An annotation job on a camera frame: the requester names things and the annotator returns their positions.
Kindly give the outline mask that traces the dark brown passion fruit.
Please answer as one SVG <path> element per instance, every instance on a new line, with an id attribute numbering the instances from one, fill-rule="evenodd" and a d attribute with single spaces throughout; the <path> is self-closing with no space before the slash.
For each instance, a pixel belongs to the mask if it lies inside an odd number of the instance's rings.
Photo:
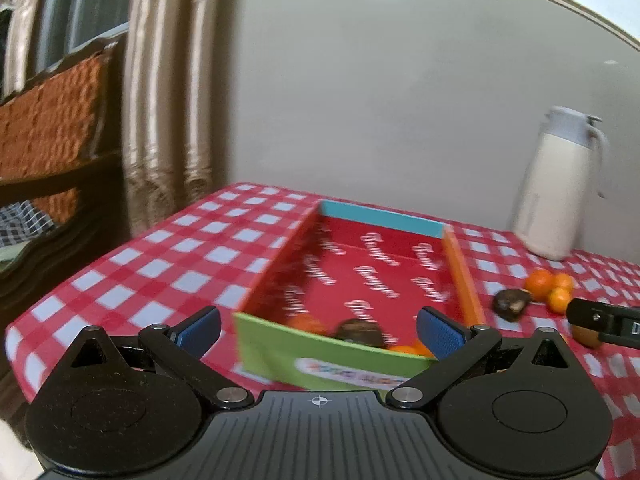
<path id="1" fill-rule="evenodd" d="M 491 309 L 508 322 L 517 321 L 532 301 L 532 295 L 525 289 L 510 288 L 497 292 L 491 300 Z"/>

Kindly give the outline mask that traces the small front orange mandarin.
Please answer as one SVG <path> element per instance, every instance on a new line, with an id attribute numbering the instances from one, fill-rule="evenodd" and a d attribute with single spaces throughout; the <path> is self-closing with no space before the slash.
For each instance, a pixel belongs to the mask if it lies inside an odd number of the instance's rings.
<path id="1" fill-rule="evenodd" d="M 551 312 L 564 315 L 572 300 L 573 294 L 569 289 L 555 287 L 548 293 L 546 305 Z"/>

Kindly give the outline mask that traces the brown kiwi fruit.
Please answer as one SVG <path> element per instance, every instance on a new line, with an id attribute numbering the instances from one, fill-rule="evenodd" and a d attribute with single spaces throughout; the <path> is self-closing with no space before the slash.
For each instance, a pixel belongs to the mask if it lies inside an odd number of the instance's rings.
<path id="1" fill-rule="evenodd" d="M 603 342 L 600 341 L 599 333 L 595 330 L 590 330 L 589 328 L 572 324 L 570 326 L 570 332 L 578 344 L 581 344 L 586 348 L 597 349 L 603 344 Z"/>

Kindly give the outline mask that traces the orange fruit box corner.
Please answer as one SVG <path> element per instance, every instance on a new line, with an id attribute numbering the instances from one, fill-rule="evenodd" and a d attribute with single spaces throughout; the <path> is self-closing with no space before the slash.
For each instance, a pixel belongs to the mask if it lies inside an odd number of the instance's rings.
<path id="1" fill-rule="evenodd" d="M 390 346 L 388 350 L 408 354 L 409 356 L 420 356 L 425 359 L 434 358 L 434 354 L 428 350 L 420 340 L 415 340 L 412 344 L 395 344 L 394 346 Z"/>

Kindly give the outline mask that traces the orange mandarin by jug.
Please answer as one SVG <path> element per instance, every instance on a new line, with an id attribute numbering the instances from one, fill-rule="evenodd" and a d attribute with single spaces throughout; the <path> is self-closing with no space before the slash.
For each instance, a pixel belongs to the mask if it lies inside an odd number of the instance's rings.
<path id="1" fill-rule="evenodd" d="M 575 287 L 574 278 L 567 273 L 555 273 L 553 275 L 553 288 L 564 289 L 567 292 L 572 292 Z"/>

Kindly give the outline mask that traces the red white checkered tablecloth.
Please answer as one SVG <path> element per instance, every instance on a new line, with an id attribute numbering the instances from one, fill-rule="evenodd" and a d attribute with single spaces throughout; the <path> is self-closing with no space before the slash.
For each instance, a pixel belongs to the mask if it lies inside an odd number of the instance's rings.
<path id="1" fill-rule="evenodd" d="M 221 354 L 205 362 L 259 391 L 265 379 L 248 374 L 236 357 L 231 313 L 318 195 L 237 183 L 186 207 L 159 226 L 82 269 L 10 324 L 6 354 L 17 383 L 31 401 L 73 338 L 86 325 L 135 334 L 150 323 L 179 322 L 206 304 L 221 307 Z M 564 262 L 526 252 L 506 231 L 450 222 L 487 321 L 506 336 L 551 326 L 570 339 L 562 316 L 532 304 L 521 321 L 491 313 L 491 297 L 522 286 L 528 272 L 547 268 L 574 276 L 577 297 L 639 307 L 639 263 L 576 250 Z M 570 345 L 604 395 L 614 431 L 599 470 L 607 479 L 639 479 L 639 350 L 606 344 Z"/>

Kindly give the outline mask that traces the dark orange mandarin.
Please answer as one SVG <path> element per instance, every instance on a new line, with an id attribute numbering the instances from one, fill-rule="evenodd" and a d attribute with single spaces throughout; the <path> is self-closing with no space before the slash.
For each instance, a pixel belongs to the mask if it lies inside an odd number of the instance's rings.
<path id="1" fill-rule="evenodd" d="M 523 288 L 529 292 L 533 301 L 545 302 L 554 286 L 554 274 L 547 269 L 535 269 L 524 281 Z"/>

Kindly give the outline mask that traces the dark fruit in box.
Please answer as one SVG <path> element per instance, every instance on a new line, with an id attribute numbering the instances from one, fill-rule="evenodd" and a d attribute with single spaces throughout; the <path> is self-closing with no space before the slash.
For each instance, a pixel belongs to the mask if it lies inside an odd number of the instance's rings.
<path id="1" fill-rule="evenodd" d="M 351 344 L 362 344 L 378 349 L 387 348 L 380 326 L 375 322 L 360 320 L 360 318 L 350 318 L 341 322 L 334 330 L 332 337 Z"/>

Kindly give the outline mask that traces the orange mandarin in box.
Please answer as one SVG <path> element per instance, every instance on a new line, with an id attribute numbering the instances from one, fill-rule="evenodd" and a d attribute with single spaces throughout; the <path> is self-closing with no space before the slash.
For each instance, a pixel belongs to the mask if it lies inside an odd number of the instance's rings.
<path id="1" fill-rule="evenodd" d="M 296 313 L 286 321 L 285 325 L 293 330 L 314 335 L 326 336 L 328 334 L 326 326 L 309 313 Z"/>

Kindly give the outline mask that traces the cream grey thermos jug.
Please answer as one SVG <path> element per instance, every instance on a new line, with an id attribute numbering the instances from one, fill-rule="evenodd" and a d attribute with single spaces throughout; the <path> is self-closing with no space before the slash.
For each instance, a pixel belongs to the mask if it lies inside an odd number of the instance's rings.
<path id="1" fill-rule="evenodd" d="M 546 114 L 512 223 L 515 236 L 539 257 L 562 261 L 577 240 L 591 173 L 608 161 L 600 121 L 564 106 Z"/>

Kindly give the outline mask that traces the colourful cardboard box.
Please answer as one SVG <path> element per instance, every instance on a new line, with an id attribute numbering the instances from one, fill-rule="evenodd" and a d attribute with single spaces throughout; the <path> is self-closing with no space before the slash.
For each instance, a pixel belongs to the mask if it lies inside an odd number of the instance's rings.
<path id="1" fill-rule="evenodd" d="M 388 350 L 419 340 L 433 307 L 464 326 L 486 321 L 454 229 L 400 212 L 322 200 L 294 226 L 234 312 L 239 359 L 267 382 L 318 390 L 388 391 L 433 359 Z M 318 318 L 319 336 L 285 325 Z M 350 318 L 380 326 L 387 348 L 332 337 Z"/>

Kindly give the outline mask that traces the beige satin curtain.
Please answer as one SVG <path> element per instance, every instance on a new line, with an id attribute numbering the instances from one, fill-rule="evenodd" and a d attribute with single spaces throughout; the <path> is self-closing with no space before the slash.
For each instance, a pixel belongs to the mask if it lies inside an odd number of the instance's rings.
<path id="1" fill-rule="evenodd" d="M 125 41 L 122 166 L 138 235 L 214 188 L 218 0 L 1 0 L 3 93 L 95 39 Z"/>

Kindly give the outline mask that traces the black white checked cloth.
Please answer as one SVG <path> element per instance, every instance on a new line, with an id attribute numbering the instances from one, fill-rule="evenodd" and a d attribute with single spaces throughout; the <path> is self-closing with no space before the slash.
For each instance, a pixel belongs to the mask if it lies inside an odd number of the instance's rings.
<path id="1" fill-rule="evenodd" d="M 0 208 L 0 247 L 31 242 L 52 231 L 55 222 L 29 200 Z"/>

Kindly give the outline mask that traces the wooden sofa orange cushion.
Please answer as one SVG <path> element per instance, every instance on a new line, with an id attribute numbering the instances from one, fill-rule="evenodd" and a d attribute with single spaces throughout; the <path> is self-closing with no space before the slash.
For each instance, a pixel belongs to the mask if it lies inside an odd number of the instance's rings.
<path id="1" fill-rule="evenodd" d="M 52 229 L 1 269 L 1 328 L 125 233 L 122 72 L 127 36 L 98 38 L 1 103 L 1 203 L 25 203 Z"/>

